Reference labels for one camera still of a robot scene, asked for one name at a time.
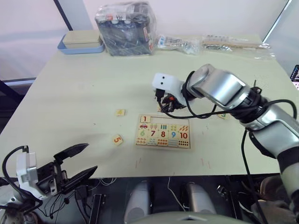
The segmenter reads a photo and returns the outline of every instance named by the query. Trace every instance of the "plastic bag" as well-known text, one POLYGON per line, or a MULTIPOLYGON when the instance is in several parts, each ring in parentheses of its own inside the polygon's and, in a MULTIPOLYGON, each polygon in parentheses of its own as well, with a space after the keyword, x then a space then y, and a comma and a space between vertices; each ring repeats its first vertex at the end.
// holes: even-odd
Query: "plastic bag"
POLYGON ((105 5, 95 16, 100 36, 113 56, 151 55, 156 18, 146 1, 105 5))
POLYGON ((252 42, 229 36, 207 35, 202 37, 201 46, 205 50, 233 53, 255 59, 275 58, 271 46, 267 43, 252 42))
POLYGON ((160 35, 157 38, 156 47, 162 50, 178 50, 186 54, 198 55, 200 53, 200 39, 181 39, 160 35))

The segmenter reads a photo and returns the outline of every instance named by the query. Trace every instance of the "table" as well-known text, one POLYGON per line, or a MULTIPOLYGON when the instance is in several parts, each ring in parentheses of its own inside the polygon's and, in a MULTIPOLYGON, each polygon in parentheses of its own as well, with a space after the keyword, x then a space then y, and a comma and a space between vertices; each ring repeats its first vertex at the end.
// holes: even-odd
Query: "table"
MULTIPOLYGON (((20 145, 36 152, 39 167, 53 155, 78 144, 90 144, 62 164, 68 176, 98 165, 93 177, 170 175, 241 175, 244 128, 233 118, 192 119, 192 152, 149 150, 134 147, 139 114, 160 114, 151 86, 156 72, 185 80, 192 70, 211 63, 235 73, 246 83, 263 89, 270 99, 288 98, 299 105, 298 92, 276 60, 257 60, 234 54, 203 52, 189 56, 176 51, 157 51, 154 56, 112 57, 108 53, 64 55, 49 60, 0 135, 1 155, 20 145), (126 109, 116 117, 116 109, 126 109), (112 137, 124 142, 115 146, 112 137)), ((213 104, 197 99, 196 113, 208 112, 213 104)), ((289 105, 281 104, 288 113, 289 105)), ((175 115, 187 115, 187 109, 175 115)), ((250 171, 279 172, 276 160, 262 156, 247 138, 245 153, 250 171)), ((15 155, 7 164, 15 176, 15 155)))

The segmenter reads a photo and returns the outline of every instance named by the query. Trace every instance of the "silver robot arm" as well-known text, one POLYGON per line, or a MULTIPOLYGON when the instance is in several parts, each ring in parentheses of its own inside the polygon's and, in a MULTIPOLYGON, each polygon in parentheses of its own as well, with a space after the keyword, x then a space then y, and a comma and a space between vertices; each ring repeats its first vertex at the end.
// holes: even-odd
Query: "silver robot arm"
POLYGON ((206 64, 191 74, 188 83, 157 73, 153 87, 171 94, 182 106, 186 99, 206 97, 223 110, 232 110, 262 154, 276 158, 281 178, 290 197, 291 210, 299 219, 299 123, 277 105, 266 105, 261 89, 250 88, 231 72, 206 64), (185 88, 187 96, 183 97, 185 88), (248 107, 257 109, 243 111, 248 107))

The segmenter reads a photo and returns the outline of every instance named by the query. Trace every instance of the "number puzzle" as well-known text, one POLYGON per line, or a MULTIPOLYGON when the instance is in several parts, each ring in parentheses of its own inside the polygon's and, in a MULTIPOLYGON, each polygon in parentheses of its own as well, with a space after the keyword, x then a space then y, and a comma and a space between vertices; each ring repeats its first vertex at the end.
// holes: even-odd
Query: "number puzzle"
POLYGON ((135 145, 144 148, 190 150, 189 120, 140 115, 135 145))

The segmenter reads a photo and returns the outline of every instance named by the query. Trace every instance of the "small wooden tile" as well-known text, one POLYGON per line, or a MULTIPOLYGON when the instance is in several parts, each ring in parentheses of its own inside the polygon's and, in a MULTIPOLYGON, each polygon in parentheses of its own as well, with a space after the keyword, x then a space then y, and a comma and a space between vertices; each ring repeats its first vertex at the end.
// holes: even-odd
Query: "small wooden tile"
POLYGON ((140 122, 142 123, 150 123, 150 116, 141 116, 140 122))
POLYGON ((168 139, 179 139, 180 133, 176 131, 169 131, 168 132, 168 139))
POLYGON ((168 124, 159 124, 158 128, 160 131, 168 132, 168 124))
POLYGON ((135 141, 136 145, 146 145, 146 138, 137 138, 135 141))
POLYGON ((157 142, 158 142, 158 139, 157 139, 157 138, 148 138, 147 144, 148 144, 149 146, 156 146, 156 145, 157 145, 157 142))
POLYGON ((121 143, 123 143, 123 139, 121 138, 121 136, 119 134, 117 134, 113 137, 113 143, 117 146, 119 146, 121 143))
POLYGON ((125 109, 119 109, 116 110, 115 115, 116 116, 125 116, 126 110, 125 109))
POLYGON ((150 124, 148 124, 148 123, 139 123, 138 129, 148 130, 149 129, 149 125, 150 124))
POLYGON ((157 145, 158 146, 168 146, 168 139, 158 139, 157 145))
POLYGON ((178 138, 180 140, 188 140, 189 139, 189 133, 187 133, 187 132, 179 132, 178 134, 179 134, 178 138))
POLYGON ((150 138, 158 138, 159 137, 159 131, 157 131, 157 130, 149 130, 148 136, 150 138))
POLYGON ((153 131, 159 130, 159 124, 150 123, 148 124, 148 126, 149 126, 149 130, 153 130, 153 131))
POLYGON ((187 140, 179 140, 178 141, 179 148, 189 148, 189 141, 187 140))
POLYGON ((180 125, 178 127, 179 132, 189 132, 189 126, 188 125, 180 125))
POLYGON ((169 147, 178 147, 178 139, 168 139, 169 147))
POLYGON ((169 125, 169 131, 177 131, 177 128, 178 128, 179 125, 169 125))
POLYGON ((222 118, 222 119, 229 119, 229 114, 228 113, 223 113, 223 114, 217 114, 218 117, 222 118))
POLYGON ((137 134, 137 138, 147 138, 148 134, 149 134, 149 130, 139 129, 138 134, 137 134))
POLYGON ((168 138, 168 131, 165 131, 165 130, 158 131, 158 138, 167 139, 168 138))

